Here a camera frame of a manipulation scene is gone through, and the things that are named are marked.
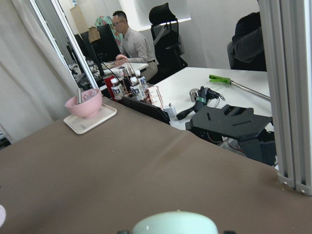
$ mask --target table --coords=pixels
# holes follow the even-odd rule
[[[124,63],[124,64],[122,64],[122,66],[123,66],[123,67],[127,67],[127,68],[131,68],[131,67],[132,67],[133,70],[140,70],[140,71],[142,71],[142,70],[144,70],[145,68],[148,67],[148,64],[147,64],[147,63],[136,63],[136,62],[131,62],[130,65],[127,64],[127,63]],[[120,69],[117,68],[117,67],[111,68],[111,70],[112,70],[114,73],[118,73],[118,72],[120,71]],[[109,75],[109,74],[111,74],[112,72],[111,72],[110,70],[108,70],[108,69],[105,69],[105,70],[104,70],[104,73],[105,73],[106,75]]]
[[[221,234],[310,233],[312,198],[274,168],[103,102],[117,114],[83,135],[61,119],[0,151],[0,234],[115,234],[178,209]]]
[[[195,104],[191,102],[189,91],[193,88],[200,89],[201,86],[204,86],[211,88],[225,97],[225,101],[220,100],[218,108],[229,104],[232,106],[253,108],[255,115],[272,116],[270,102],[228,84],[209,82],[209,75],[230,78],[239,84],[270,96],[266,72],[186,67],[156,84],[159,87],[164,105],[171,103],[177,113],[186,110]],[[214,106],[215,103],[213,100],[209,106]],[[185,123],[190,121],[194,114],[192,112],[180,121],[172,119],[171,125],[185,130]],[[268,126],[267,130],[272,131],[273,127],[271,125]]]

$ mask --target tray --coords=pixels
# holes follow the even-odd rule
[[[102,122],[113,117],[117,110],[109,105],[102,103],[102,106],[95,116],[90,118],[80,118],[75,115],[67,116],[64,122],[77,134],[84,134]]]

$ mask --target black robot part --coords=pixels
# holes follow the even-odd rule
[[[265,127],[272,117],[258,116],[253,108],[226,105],[222,109],[203,107],[187,122],[186,129],[212,143],[222,137],[236,139],[244,154],[268,165],[275,163],[274,133]]]

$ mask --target gray pants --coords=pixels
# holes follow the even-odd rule
[[[144,72],[141,73],[142,76],[145,76],[145,80],[150,80],[154,75],[156,75],[158,69],[155,62],[149,62],[148,67]]]

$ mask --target brown tablecloth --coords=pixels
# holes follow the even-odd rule
[[[312,232],[312,198],[274,168],[104,102],[117,114],[83,135],[59,120],[0,151],[1,234],[115,234],[175,210],[219,233]]]

